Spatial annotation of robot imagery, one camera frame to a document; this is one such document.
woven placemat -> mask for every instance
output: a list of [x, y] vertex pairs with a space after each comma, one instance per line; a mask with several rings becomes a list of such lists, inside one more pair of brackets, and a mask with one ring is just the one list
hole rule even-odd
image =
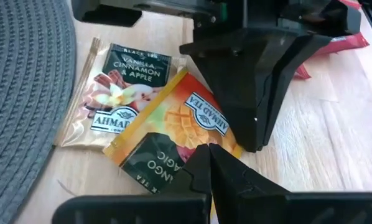
[[66, 0], [0, 0], [0, 223], [12, 221], [46, 162], [74, 73]]

wooden table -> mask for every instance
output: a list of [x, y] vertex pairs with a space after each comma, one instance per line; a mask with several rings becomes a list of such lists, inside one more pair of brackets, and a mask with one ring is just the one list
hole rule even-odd
[[[190, 21], [146, 13], [133, 29], [75, 21], [80, 74], [93, 37], [137, 49], [180, 55]], [[313, 78], [292, 81], [269, 145], [243, 162], [291, 191], [372, 191], [371, 44], [311, 59]], [[77, 195], [141, 194], [141, 185], [101, 152], [56, 148], [16, 223], [50, 223], [55, 209]]]

foil packet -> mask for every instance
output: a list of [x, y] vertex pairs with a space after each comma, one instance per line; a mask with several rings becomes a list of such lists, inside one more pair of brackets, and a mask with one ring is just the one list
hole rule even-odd
[[185, 64], [184, 58], [93, 39], [56, 145], [102, 150]]
[[196, 147], [208, 143], [240, 157], [241, 148], [212, 93], [183, 69], [103, 152], [158, 194]]

vanilla cinnamon apple tea packet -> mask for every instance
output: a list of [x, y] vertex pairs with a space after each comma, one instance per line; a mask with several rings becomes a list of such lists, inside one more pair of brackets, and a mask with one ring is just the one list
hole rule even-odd
[[58, 145], [102, 150], [185, 63], [93, 39]]
[[183, 69], [103, 152], [156, 194], [208, 143], [241, 154], [211, 92]]

